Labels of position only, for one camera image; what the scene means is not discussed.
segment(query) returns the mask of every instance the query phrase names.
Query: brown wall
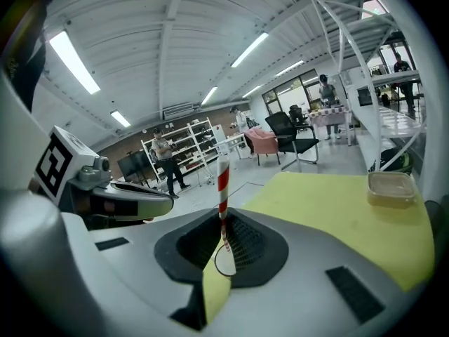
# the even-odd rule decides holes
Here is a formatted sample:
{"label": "brown wall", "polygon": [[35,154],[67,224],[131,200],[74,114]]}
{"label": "brown wall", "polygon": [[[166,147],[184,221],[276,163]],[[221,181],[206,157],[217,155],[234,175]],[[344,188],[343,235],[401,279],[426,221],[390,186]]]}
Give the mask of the brown wall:
{"label": "brown wall", "polygon": [[[239,109],[241,111],[249,110],[250,107],[248,104],[239,105]],[[234,128],[230,128],[229,125],[232,122],[236,121],[236,117],[233,114],[229,113],[230,107],[224,107],[219,110],[213,110],[213,111],[207,111],[207,112],[201,112],[199,114],[189,115],[188,117],[183,117],[182,119],[178,119],[173,122],[173,125],[175,126],[175,130],[185,127],[187,125],[187,122],[191,122],[192,120],[198,119],[199,121],[205,120],[207,117],[210,120],[210,123],[212,126],[214,125],[221,125],[224,131],[224,134],[226,136],[233,135],[236,130]],[[162,131],[165,131],[165,125],[167,123],[158,125]],[[155,126],[148,128],[147,133],[143,133],[142,131],[139,133],[136,133],[135,135],[132,135],[122,141],[119,141],[107,148],[105,148],[102,151],[99,151],[98,154],[100,156],[105,156],[109,159],[109,162],[111,164],[111,171],[112,176],[114,178],[120,178],[122,177],[122,174],[120,172],[119,165],[117,164],[117,161],[120,159],[123,159],[126,157],[127,152],[137,152],[142,149],[142,143],[141,140],[148,141],[153,138],[153,128]],[[152,169],[148,171],[144,171],[147,178],[154,178],[154,174],[152,172]]]}

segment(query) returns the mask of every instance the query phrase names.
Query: ceiling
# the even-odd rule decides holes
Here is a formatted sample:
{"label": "ceiling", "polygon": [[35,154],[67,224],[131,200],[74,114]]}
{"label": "ceiling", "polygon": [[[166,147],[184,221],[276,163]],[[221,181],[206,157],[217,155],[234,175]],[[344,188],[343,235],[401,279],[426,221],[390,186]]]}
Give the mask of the ceiling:
{"label": "ceiling", "polygon": [[[365,0],[333,1],[362,7]],[[333,8],[345,23],[357,24],[361,17]],[[321,14],[331,49],[338,51],[338,27],[323,9]],[[374,28],[360,35],[368,39],[366,58],[389,27],[373,36]],[[155,124],[165,107],[200,103],[213,86],[218,89],[207,106],[240,101],[294,62],[304,60],[301,67],[312,69],[317,58],[328,56],[310,0],[53,0],[47,41],[63,29],[101,90],[90,95],[48,45],[33,115],[44,127],[57,124],[90,146]],[[261,32],[269,36],[231,68]],[[110,116],[113,110],[132,126],[122,128]]]}

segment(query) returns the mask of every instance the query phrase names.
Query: box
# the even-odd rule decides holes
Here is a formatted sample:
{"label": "box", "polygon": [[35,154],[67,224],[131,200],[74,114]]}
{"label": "box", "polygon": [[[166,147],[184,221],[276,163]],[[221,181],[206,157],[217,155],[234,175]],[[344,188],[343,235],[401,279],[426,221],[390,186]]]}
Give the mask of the box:
{"label": "box", "polygon": [[401,172],[368,174],[368,202],[374,206],[406,209],[415,202],[415,184]]}
{"label": "box", "polygon": [[70,132],[54,126],[50,144],[34,172],[48,198],[58,205],[68,180],[76,177],[83,166],[93,166],[98,156]]}

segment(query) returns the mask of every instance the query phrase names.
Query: fluorescent light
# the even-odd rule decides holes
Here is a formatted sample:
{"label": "fluorescent light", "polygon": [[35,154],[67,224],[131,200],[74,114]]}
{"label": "fluorescent light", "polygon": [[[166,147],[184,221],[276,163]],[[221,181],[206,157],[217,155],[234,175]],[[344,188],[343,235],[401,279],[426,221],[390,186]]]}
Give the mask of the fluorescent light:
{"label": "fluorescent light", "polygon": [[126,119],[121,115],[121,113],[118,110],[111,112],[111,116],[114,117],[123,126],[125,127],[131,126],[131,124],[126,121]]}
{"label": "fluorescent light", "polygon": [[295,64],[287,67],[286,69],[282,70],[281,72],[278,72],[276,74],[276,76],[281,76],[284,72],[287,72],[288,70],[291,70],[292,68],[297,67],[298,65],[301,65],[302,63],[304,63],[304,61],[300,60],[300,61],[296,62]]}
{"label": "fluorescent light", "polygon": [[218,88],[218,86],[214,86],[211,88],[211,90],[209,91],[209,93],[206,95],[203,102],[201,103],[202,105],[204,105],[206,102],[208,102],[209,98],[212,96],[212,94],[215,92],[215,90],[217,90],[217,88]]}
{"label": "fluorescent light", "polygon": [[254,91],[256,91],[259,87],[262,87],[262,85],[256,86],[253,90],[247,92],[245,95],[242,96],[242,98],[245,98],[246,96],[250,95]]}
{"label": "fluorescent light", "polygon": [[62,62],[68,67],[70,72],[78,79],[81,85],[92,95],[100,90],[97,83],[88,73],[83,62],[79,58],[65,31],[59,33],[50,40],[50,45],[55,49]]}
{"label": "fluorescent light", "polygon": [[308,79],[308,80],[306,80],[306,81],[303,81],[302,84],[303,84],[303,85],[304,85],[304,84],[307,84],[308,82],[313,81],[313,80],[316,80],[316,79],[318,79],[318,77],[312,77],[311,79]]}
{"label": "fluorescent light", "polygon": [[268,37],[268,34],[266,32],[261,33],[261,35],[254,40],[254,42],[239,56],[237,60],[234,61],[234,63],[231,65],[232,67],[239,66],[240,62],[243,61],[246,56],[250,54],[251,51],[253,51],[255,48],[257,48],[257,45],[259,45],[262,41],[264,41]]}
{"label": "fluorescent light", "polygon": [[290,91],[292,88],[287,88],[287,90],[284,90],[284,91],[281,91],[280,93],[278,93],[277,95],[279,96],[279,95],[282,95],[283,93],[286,93],[287,91]]}

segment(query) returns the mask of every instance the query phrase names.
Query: yellow mat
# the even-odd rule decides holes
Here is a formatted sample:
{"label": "yellow mat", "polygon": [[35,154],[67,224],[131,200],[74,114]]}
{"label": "yellow mat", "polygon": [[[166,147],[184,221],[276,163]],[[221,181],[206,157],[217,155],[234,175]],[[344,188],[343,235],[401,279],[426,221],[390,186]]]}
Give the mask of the yellow mat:
{"label": "yellow mat", "polygon": [[434,268],[424,202],[407,209],[371,206],[366,176],[278,173],[244,209],[327,232],[380,266],[407,291]]}

